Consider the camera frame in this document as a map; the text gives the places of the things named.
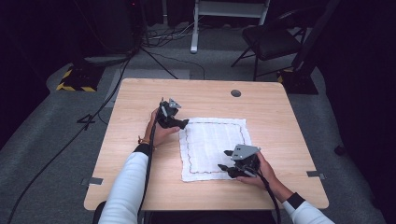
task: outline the hand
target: hand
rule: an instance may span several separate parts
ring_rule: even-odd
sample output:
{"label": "hand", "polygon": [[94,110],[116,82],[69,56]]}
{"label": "hand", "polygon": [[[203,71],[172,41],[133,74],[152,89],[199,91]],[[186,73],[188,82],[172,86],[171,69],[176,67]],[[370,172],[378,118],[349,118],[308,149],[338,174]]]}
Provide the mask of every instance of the hand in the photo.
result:
{"label": "hand", "polygon": [[[274,169],[271,167],[270,163],[260,152],[257,152],[256,155],[260,161],[260,171],[262,172],[262,176],[264,176],[269,183],[277,181]],[[255,185],[261,189],[265,189],[264,183],[262,183],[262,180],[258,176],[238,176],[236,179],[242,183]]]}
{"label": "hand", "polygon": [[[153,112],[151,112],[151,119],[150,119],[150,121],[148,123],[148,127],[146,128],[146,133],[145,133],[144,139],[146,141],[148,141],[148,142],[149,142],[149,136],[151,135],[152,125],[154,124],[155,116],[157,115],[157,111],[158,111],[158,108],[155,109]],[[161,125],[159,125],[157,123],[156,126],[155,126],[155,134],[154,134],[153,145],[155,147],[160,145],[169,134],[177,133],[178,131],[180,131],[179,127],[173,127],[173,128],[164,129],[163,127],[161,127]]]}
{"label": "hand", "polygon": [[[262,172],[262,176],[264,176],[270,184],[270,189],[275,194],[275,197],[281,203],[285,202],[293,194],[293,192],[286,186],[284,186],[279,179],[277,179],[274,169],[272,168],[270,163],[264,158],[264,156],[260,152],[257,152],[256,154],[260,161],[260,171]],[[262,183],[262,180],[258,176],[238,176],[236,179],[241,181],[242,183],[255,185],[261,189],[265,189],[264,183]]]}

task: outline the person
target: person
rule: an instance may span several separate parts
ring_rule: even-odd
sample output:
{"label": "person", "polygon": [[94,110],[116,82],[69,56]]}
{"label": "person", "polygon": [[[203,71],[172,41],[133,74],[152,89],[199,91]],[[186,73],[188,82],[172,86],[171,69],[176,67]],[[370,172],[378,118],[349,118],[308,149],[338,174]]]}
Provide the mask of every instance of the person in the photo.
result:
{"label": "person", "polygon": [[[145,136],[143,139],[139,137],[139,145],[124,163],[107,201],[101,203],[96,209],[93,223],[138,222],[138,212],[143,200],[149,162],[149,137],[156,114],[157,109],[151,113]],[[157,123],[153,145],[155,147],[160,145],[169,134],[177,133],[179,130],[178,127],[164,129]],[[276,178],[270,163],[260,152],[257,153],[257,156],[260,160],[262,175],[268,180],[270,189],[283,204],[293,223],[333,223],[298,193],[293,193],[284,186]],[[238,176],[236,180],[266,190],[258,177]],[[195,211],[153,213],[151,223],[275,223],[275,221],[271,212],[268,211]]]}

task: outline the white stand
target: white stand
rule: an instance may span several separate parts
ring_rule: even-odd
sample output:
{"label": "white stand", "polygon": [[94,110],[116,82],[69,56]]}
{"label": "white stand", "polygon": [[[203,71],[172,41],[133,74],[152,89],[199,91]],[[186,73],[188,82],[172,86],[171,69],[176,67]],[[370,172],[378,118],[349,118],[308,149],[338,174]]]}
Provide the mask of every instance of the white stand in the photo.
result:
{"label": "white stand", "polygon": [[194,29],[192,32],[191,53],[198,51],[198,16],[229,16],[260,18],[259,25],[264,24],[270,0],[265,4],[210,2],[195,0]]}

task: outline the white sleeve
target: white sleeve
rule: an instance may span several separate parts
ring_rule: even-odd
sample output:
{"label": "white sleeve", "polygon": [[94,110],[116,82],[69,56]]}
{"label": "white sleeve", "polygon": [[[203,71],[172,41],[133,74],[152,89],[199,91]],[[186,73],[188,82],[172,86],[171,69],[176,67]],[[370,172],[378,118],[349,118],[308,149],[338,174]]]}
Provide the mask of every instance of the white sleeve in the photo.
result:
{"label": "white sleeve", "polygon": [[317,223],[334,223],[316,207],[309,202],[305,201],[297,193],[294,193],[291,198],[294,198],[293,202],[289,199],[283,202],[283,207],[288,212],[291,220],[295,224],[317,224]]}
{"label": "white sleeve", "polygon": [[149,157],[132,153],[108,194],[99,223],[137,223],[137,212],[143,199]]}

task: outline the wooden table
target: wooden table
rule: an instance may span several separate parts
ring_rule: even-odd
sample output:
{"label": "wooden table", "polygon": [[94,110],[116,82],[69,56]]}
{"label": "wooden table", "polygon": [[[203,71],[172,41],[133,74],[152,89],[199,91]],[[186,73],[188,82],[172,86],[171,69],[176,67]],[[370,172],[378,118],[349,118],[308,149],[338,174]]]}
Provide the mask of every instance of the wooden table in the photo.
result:
{"label": "wooden table", "polygon": [[[242,92],[233,97],[232,90]],[[318,208],[329,205],[289,99],[278,83],[134,79],[122,81],[119,95],[92,177],[102,185],[90,185],[84,202],[94,210],[106,200],[126,158],[143,136],[151,111],[162,97],[175,99],[182,108],[177,119],[194,117],[246,119],[252,144],[272,164],[278,178]],[[266,192],[236,180],[185,183],[178,134],[171,135],[154,152],[143,210],[244,210],[273,209]]]}

